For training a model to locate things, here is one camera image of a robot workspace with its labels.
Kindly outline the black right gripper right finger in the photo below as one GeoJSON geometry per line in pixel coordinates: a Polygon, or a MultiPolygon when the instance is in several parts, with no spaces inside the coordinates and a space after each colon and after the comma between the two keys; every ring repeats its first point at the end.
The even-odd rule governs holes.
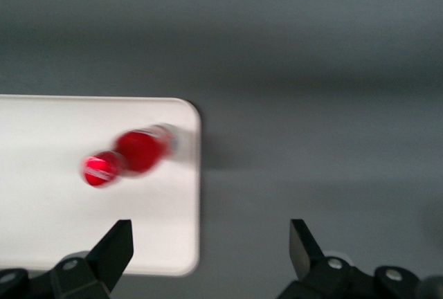
{"type": "Polygon", "coordinates": [[[398,266],[380,266],[368,275],[349,262],[327,256],[306,223],[292,219],[289,255],[297,279],[279,298],[441,298],[442,276],[419,279],[398,266]]]}

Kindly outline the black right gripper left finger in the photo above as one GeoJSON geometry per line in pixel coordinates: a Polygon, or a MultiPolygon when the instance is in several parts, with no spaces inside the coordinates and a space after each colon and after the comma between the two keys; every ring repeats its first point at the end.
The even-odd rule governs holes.
{"type": "Polygon", "coordinates": [[[132,221],[119,220],[84,257],[66,257],[39,276],[2,269],[1,297],[110,298],[133,254],[132,221]]]}

